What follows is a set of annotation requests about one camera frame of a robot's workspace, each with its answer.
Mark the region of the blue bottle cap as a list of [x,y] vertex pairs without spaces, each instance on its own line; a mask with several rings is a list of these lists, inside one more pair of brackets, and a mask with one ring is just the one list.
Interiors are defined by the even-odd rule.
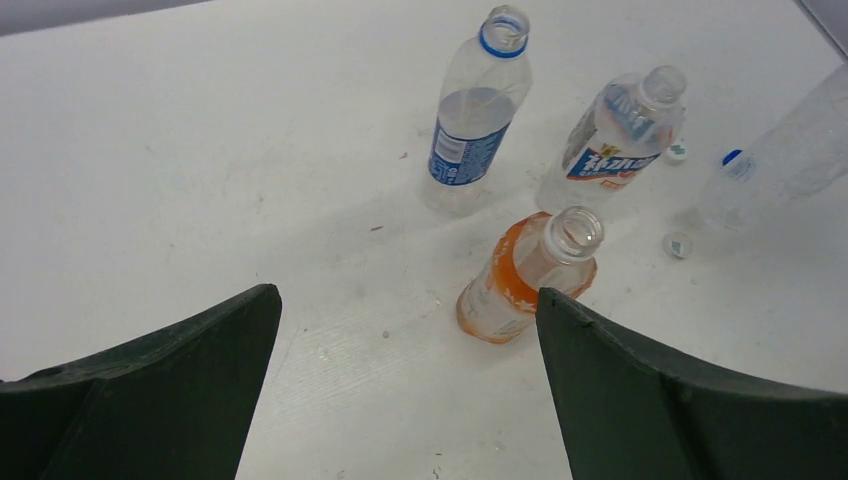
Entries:
[[721,165],[725,166],[731,161],[733,161],[738,155],[740,155],[742,151],[740,149],[735,149],[728,152],[721,160]]

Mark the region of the orange drink bottle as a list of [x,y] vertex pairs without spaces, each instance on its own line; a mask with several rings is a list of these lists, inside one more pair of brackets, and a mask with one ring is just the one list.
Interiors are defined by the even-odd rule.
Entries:
[[581,206],[516,222],[458,297],[458,325],[489,343],[513,340],[535,323],[542,288],[577,298],[592,285],[604,235],[599,217]]

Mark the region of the white cap with green print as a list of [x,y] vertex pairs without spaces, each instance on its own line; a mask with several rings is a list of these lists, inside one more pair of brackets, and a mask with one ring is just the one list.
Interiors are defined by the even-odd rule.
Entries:
[[668,164],[679,165],[688,158],[688,149],[684,140],[678,140],[671,144],[664,152],[664,159]]

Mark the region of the white bottle cap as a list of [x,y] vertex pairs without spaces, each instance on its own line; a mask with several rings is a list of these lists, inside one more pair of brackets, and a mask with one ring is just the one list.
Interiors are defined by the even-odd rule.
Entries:
[[682,231],[672,231],[666,233],[661,241],[663,251],[673,259],[684,260],[689,258],[694,252],[694,242],[692,238]]

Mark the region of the white blue label bottle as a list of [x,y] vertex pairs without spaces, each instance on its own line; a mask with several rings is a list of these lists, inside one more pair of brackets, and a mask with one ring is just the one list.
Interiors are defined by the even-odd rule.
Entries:
[[550,214],[572,206],[596,210],[627,187],[677,139],[687,87],[685,74],[673,65],[612,79],[543,176],[537,207]]

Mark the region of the clear plastic bottle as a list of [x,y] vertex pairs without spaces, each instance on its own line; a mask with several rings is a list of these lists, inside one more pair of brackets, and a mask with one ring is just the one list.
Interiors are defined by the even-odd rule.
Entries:
[[847,67],[842,65],[705,183],[696,212],[713,228],[740,230],[846,174]]

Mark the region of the blue label water bottle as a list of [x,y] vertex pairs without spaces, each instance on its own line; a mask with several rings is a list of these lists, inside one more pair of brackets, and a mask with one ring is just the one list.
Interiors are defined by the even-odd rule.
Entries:
[[484,179],[533,84],[530,30],[520,8],[497,6],[453,55],[422,186],[422,198],[433,210],[463,217],[476,209]]

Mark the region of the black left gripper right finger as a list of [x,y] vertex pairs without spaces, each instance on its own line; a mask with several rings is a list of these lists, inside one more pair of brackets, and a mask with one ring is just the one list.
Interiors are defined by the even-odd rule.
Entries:
[[538,339],[575,479],[843,479],[847,397],[743,374],[544,288]]

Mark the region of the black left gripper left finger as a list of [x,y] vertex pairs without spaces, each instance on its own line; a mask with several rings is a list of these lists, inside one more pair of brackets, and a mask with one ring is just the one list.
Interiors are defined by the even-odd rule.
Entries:
[[1,386],[5,479],[232,479],[283,302],[256,285],[190,318]]

